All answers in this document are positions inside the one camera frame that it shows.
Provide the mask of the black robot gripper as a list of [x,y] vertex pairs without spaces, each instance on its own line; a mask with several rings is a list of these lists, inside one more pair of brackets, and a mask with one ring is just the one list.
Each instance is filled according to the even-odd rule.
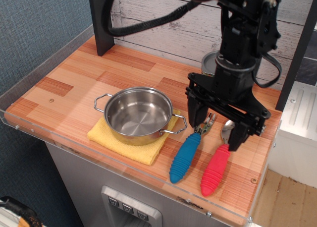
[[252,74],[257,60],[244,66],[233,64],[223,56],[215,57],[213,77],[189,73],[188,118],[192,127],[203,123],[208,109],[212,109],[235,122],[229,136],[229,151],[235,152],[250,135],[262,135],[270,112],[254,97]]

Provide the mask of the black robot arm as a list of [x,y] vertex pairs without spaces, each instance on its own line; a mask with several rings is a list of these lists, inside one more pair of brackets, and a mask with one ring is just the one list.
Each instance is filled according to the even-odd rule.
[[220,50],[212,77],[190,73],[188,115],[192,126],[201,123],[208,109],[235,126],[229,150],[236,151],[251,135],[261,135],[270,112],[253,95],[262,59],[278,70],[280,63],[269,52],[277,48],[277,11],[281,0],[217,0],[221,8]]

